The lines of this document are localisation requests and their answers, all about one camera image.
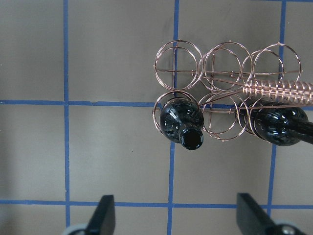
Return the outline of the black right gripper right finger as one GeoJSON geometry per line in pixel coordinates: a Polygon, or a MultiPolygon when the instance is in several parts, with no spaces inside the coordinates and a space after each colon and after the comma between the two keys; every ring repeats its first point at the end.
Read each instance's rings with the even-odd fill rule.
{"type": "Polygon", "coordinates": [[[236,222],[243,235],[278,235],[277,225],[249,193],[237,194],[236,222]]]}

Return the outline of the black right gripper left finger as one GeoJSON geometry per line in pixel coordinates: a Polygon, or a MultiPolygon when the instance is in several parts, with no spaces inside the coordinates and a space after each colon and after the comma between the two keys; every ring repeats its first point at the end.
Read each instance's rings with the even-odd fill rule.
{"type": "Polygon", "coordinates": [[[86,235],[113,235],[115,230],[114,196],[101,197],[87,227],[86,235]]]}

